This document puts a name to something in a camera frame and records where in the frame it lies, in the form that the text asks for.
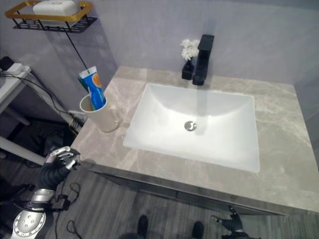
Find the small vase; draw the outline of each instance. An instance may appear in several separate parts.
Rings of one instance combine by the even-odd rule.
[[[181,72],[181,77],[185,80],[191,80],[193,76],[193,71],[194,71],[194,65],[192,64],[190,59],[185,63],[183,70]]]

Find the wall shelf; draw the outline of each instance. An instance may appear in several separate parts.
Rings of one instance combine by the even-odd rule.
[[[58,31],[68,33],[81,33],[85,31],[92,23],[96,21],[96,17],[87,16],[93,6],[90,2],[80,1],[78,4],[81,10],[72,16],[57,16],[57,15],[38,15],[38,14],[21,14],[19,11],[27,6],[33,6],[40,1],[28,0],[24,1],[4,14],[7,18],[11,18],[16,26],[15,29],[26,29],[26,30],[42,30],[42,31]],[[45,21],[59,21],[63,22],[65,26],[51,26],[45,25]]]

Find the soap bar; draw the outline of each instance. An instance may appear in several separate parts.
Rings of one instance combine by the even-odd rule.
[[[46,0],[33,6],[34,14],[71,16],[79,7],[72,0]]]
[[[41,1],[33,6],[34,14],[40,15],[57,15],[57,16],[72,16],[80,10],[80,7],[72,0],[46,0]],[[61,21],[42,21],[45,26],[62,26],[67,27],[65,22]],[[68,22],[73,26],[76,21]]]

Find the rectangular sink basin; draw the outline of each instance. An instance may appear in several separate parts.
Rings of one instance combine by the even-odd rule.
[[[123,145],[257,173],[254,97],[147,84]]]

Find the faucet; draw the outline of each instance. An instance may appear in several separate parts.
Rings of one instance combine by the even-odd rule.
[[[213,47],[214,36],[202,35],[198,45],[198,58],[193,76],[193,85],[202,86],[207,76],[208,61]]]

